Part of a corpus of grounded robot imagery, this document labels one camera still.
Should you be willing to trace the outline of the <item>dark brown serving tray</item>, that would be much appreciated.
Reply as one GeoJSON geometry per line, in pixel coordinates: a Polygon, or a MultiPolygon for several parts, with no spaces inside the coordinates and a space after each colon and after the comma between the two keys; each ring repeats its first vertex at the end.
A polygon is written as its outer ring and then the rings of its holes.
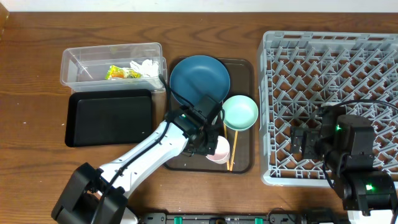
{"type": "MultiPolygon", "coordinates": [[[[250,62],[244,59],[220,58],[229,72],[231,86],[228,98],[234,95],[245,95],[254,98],[254,70],[250,62]]],[[[238,133],[234,156],[233,174],[243,174],[254,164],[254,128],[238,133]]],[[[217,164],[206,156],[194,154],[192,157],[180,154],[164,164],[174,171],[227,173],[226,164],[217,164]]]]}

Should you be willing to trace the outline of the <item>yellow green snack wrapper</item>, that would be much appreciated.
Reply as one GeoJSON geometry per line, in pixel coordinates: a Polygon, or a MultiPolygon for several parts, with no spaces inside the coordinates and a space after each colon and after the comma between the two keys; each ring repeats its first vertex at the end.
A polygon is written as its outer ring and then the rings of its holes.
{"type": "Polygon", "coordinates": [[[106,80],[114,80],[114,79],[118,79],[118,78],[122,78],[122,79],[141,78],[141,77],[142,77],[142,74],[133,70],[132,68],[117,67],[115,65],[111,65],[105,75],[106,80]]]}

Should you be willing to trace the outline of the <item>white paper napkin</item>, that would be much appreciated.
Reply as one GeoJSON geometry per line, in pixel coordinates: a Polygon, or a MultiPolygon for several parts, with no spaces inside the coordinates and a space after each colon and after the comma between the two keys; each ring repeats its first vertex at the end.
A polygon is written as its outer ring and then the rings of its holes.
{"type": "Polygon", "coordinates": [[[140,73],[143,77],[154,78],[159,75],[159,63],[150,59],[146,59],[142,63],[131,61],[130,67],[135,72],[140,73]]]}

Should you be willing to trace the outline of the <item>mint green bowl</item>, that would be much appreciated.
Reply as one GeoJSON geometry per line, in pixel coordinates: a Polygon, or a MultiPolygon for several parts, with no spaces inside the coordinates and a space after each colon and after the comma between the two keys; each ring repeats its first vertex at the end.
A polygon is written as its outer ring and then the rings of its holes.
{"type": "Polygon", "coordinates": [[[257,121],[259,110],[256,102],[244,95],[228,98],[222,105],[224,124],[235,131],[245,131],[257,121]]]}

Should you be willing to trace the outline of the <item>clear plastic waste bin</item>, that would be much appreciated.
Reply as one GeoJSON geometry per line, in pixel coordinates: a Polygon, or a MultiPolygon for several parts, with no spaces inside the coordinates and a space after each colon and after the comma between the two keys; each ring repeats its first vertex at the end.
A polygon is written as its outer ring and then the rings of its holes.
{"type": "Polygon", "coordinates": [[[60,83],[75,92],[146,89],[164,91],[159,77],[167,78],[167,66],[162,46],[157,42],[139,44],[100,45],[66,49],[62,55],[60,83]],[[150,59],[159,63],[158,77],[106,80],[111,65],[130,68],[130,62],[150,59]]]}

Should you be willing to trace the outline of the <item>black plastic tray bin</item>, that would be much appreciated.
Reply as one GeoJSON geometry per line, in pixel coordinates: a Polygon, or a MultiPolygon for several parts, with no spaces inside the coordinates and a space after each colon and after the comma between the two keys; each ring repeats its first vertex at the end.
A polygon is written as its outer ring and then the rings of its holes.
{"type": "Polygon", "coordinates": [[[152,134],[149,90],[76,92],[69,97],[68,147],[139,143],[152,134]]]}

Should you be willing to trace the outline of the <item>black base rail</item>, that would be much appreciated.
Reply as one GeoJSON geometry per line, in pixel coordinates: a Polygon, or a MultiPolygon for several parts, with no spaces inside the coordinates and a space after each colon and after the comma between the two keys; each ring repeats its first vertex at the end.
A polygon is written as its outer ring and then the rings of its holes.
{"type": "Polygon", "coordinates": [[[273,208],[266,213],[255,214],[205,214],[165,213],[143,214],[138,224],[350,224],[347,215],[335,214],[330,208],[305,209],[293,212],[273,208]]]}

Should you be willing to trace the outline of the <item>grey dishwasher rack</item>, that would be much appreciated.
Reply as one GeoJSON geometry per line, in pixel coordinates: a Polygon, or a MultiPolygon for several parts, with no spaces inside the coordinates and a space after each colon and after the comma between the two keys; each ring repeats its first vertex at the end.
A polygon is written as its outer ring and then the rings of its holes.
{"type": "Polygon", "coordinates": [[[319,128],[316,109],[340,102],[372,122],[374,167],[397,177],[396,34],[268,31],[257,70],[266,185],[328,185],[320,161],[291,153],[290,129],[319,128]]]}

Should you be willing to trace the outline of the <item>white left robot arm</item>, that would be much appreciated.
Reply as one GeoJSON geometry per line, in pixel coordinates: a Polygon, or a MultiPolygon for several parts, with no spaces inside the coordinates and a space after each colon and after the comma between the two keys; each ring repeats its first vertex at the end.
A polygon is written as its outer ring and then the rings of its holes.
{"type": "Polygon", "coordinates": [[[212,125],[220,113],[219,108],[183,106],[118,159],[97,169],[82,164],[71,175],[51,217],[57,223],[137,223],[127,206],[133,191],[187,146],[214,153],[217,137],[212,125]]]}

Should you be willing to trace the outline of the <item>pink cup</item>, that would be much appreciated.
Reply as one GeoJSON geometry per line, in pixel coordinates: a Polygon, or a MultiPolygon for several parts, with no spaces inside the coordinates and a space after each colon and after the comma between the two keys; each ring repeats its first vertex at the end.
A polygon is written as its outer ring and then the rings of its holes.
{"type": "Polygon", "coordinates": [[[215,162],[217,164],[225,164],[224,161],[224,149],[223,149],[223,136],[218,136],[218,142],[216,145],[215,153],[213,155],[208,154],[206,158],[212,162],[215,162]]]}

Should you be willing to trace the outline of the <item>dark blue plate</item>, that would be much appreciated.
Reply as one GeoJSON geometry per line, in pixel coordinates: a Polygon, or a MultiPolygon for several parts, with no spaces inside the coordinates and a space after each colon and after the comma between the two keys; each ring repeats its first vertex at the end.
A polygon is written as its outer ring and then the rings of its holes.
{"type": "Polygon", "coordinates": [[[193,55],[181,60],[170,76],[173,96],[180,105],[195,105],[205,95],[221,102],[230,86],[227,68],[220,60],[207,55],[193,55]]]}

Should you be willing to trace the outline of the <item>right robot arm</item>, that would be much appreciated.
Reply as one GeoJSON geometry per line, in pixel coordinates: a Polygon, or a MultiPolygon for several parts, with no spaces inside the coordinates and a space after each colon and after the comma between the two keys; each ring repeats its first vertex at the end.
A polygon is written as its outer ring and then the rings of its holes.
{"type": "Polygon", "coordinates": [[[292,127],[290,151],[304,159],[322,162],[329,186],[343,202],[345,210],[369,216],[373,210],[397,210],[397,192],[392,177],[376,168],[372,122],[364,116],[348,114],[340,105],[322,106],[319,128],[292,127]]]}

